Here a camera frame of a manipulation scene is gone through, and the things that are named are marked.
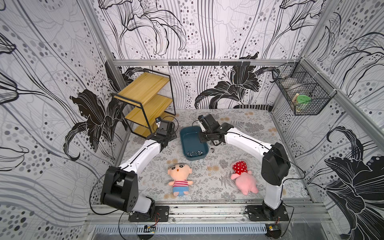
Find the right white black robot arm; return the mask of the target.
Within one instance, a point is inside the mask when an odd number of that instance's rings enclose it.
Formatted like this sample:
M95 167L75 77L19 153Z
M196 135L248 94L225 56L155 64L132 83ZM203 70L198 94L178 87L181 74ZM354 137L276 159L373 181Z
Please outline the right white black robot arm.
M198 117L201 143L219 141L233 145L256 160L261 161L261 176L266 181L266 195L263 205L271 211L282 205L284 180L291 168L285 148L280 143L269 144L241 132L228 123L219 124L211 114Z

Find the teal plastic storage box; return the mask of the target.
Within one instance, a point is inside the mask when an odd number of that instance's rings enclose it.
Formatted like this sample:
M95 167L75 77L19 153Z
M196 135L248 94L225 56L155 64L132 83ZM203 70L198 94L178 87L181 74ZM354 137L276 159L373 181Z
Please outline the teal plastic storage box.
M201 131L199 126L191 126L181 129L180 137L183 149L183 154L188 161L197 161L204 159L209 153L209 146L207 143L201 143L198 133ZM202 151L204 154L197 158L188 158L187 152Z

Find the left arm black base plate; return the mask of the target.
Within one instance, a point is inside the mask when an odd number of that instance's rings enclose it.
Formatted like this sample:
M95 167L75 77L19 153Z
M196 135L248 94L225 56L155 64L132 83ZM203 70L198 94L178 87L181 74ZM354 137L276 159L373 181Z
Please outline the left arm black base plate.
M154 206L147 214L133 212L130 213L129 221L132 223L165 223L169 220L169 206Z

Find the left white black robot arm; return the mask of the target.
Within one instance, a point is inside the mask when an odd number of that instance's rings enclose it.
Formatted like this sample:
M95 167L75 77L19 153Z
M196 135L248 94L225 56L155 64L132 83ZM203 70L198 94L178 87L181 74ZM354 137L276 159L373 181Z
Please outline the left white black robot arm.
M146 218L155 215L155 201L139 194L139 175L170 141L177 138L174 122L159 117L156 125L156 131L146 138L131 158L106 171L101 204L126 213L143 214Z

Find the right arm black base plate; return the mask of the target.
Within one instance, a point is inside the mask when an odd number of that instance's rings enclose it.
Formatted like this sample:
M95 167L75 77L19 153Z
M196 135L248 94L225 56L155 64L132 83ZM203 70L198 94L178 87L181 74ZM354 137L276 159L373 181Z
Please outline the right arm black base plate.
M290 219L283 204L275 210L264 205L248 205L245 208L245 212L251 222L283 222Z

